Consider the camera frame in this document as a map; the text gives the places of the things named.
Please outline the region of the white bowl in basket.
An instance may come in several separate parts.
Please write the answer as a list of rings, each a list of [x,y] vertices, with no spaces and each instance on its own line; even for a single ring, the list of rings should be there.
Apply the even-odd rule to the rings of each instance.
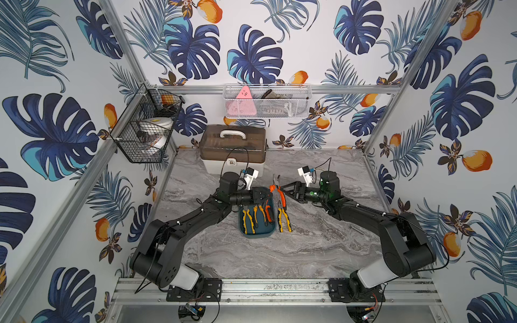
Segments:
[[[156,153],[166,145],[172,129],[171,118],[148,118],[137,122],[137,138],[142,152]]]

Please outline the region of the white mesh wall basket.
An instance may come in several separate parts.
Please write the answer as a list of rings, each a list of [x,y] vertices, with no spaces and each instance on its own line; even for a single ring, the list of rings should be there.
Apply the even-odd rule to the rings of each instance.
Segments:
[[[257,115],[241,118],[297,118],[308,112],[312,99],[312,88],[307,85],[265,84],[244,85],[227,84],[223,87],[226,117],[228,101],[233,100],[239,91],[248,86],[257,108]]]

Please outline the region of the orange black cutting pliers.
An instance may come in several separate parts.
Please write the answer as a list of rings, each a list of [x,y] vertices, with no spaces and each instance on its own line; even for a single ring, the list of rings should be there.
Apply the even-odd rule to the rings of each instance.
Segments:
[[[258,213],[261,213],[263,216],[264,226],[269,226],[270,224],[273,223],[269,209],[270,209],[270,206],[268,204],[254,206],[254,222],[256,225],[259,223]]]

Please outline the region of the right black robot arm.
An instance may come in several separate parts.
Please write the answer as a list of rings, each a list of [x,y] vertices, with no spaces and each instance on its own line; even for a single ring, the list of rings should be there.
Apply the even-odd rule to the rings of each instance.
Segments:
[[[318,203],[331,217],[362,227],[380,239],[382,256],[350,274],[353,288],[372,289],[436,261],[428,235],[413,213],[397,215],[359,204],[341,193],[334,171],[322,172],[317,188],[309,184],[296,181],[283,185],[281,191],[299,203]]]

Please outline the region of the orange long nose pliers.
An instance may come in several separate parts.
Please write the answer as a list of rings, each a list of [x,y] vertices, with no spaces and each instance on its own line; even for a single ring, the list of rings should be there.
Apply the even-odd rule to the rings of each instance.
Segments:
[[[278,207],[284,211],[287,210],[287,203],[285,200],[284,192],[280,188],[280,175],[273,174],[272,184],[269,187],[271,193],[276,197]]]

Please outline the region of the small yellow black pliers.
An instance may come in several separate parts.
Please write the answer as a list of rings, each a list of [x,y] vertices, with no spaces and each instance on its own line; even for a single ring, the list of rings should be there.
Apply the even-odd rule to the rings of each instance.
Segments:
[[[242,208],[242,227],[245,235],[256,234],[254,218],[248,206]]]

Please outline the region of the white brown toolbox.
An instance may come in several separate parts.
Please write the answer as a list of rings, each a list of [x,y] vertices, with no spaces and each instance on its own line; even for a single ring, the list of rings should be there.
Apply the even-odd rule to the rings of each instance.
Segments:
[[[252,168],[262,175],[266,160],[266,130],[257,127],[209,125],[199,144],[208,174]]]

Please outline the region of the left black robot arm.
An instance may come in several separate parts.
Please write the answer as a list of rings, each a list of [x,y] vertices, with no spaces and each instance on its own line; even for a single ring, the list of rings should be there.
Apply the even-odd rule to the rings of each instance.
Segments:
[[[185,244],[224,220],[234,206],[263,207],[272,198],[266,187],[239,188],[241,180],[237,173],[226,172],[219,179],[219,188],[197,209],[179,219],[156,219],[148,224],[133,253],[130,269],[162,289],[171,284],[192,289],[199,273],[182,264]]]

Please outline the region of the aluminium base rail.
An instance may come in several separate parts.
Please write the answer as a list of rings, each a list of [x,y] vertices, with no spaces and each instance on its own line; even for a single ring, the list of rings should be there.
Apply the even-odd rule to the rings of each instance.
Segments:
[[[208,279],[200,296],[192,291],[169,287],[168,292],[154,285],[136,289],[136,279],[118,280],[111,297],[114,305],[185,304],[213,302],[222,306],[441,306],[442,301],[431,279],[397,279],[364,296],[347,296],[341,279]]]

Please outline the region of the pink triangle card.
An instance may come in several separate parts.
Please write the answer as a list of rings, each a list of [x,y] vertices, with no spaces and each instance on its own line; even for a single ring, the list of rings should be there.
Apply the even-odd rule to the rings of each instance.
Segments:
[[[257,115],[257,108],[248,86],[244,86],[235,99],[228,101],[227,108],[229,117],[241,118]]]

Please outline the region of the teal plastic storage tray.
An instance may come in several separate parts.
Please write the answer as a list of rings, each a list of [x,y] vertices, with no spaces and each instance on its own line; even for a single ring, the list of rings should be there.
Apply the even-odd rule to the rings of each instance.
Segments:
[[[245,238],[268,238],[276,230],[272,198],[262,205],[241,206],[238,213],[239,229]]]

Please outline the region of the yellow black combination pliers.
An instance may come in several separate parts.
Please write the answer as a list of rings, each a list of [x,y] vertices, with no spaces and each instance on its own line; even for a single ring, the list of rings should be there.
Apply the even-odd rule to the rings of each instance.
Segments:
[[[283,233],[284,231],[292,232],[292,226],[290,223],[289,215],[285,211],[284,207],[278,208],[278,224],[281,233]]]

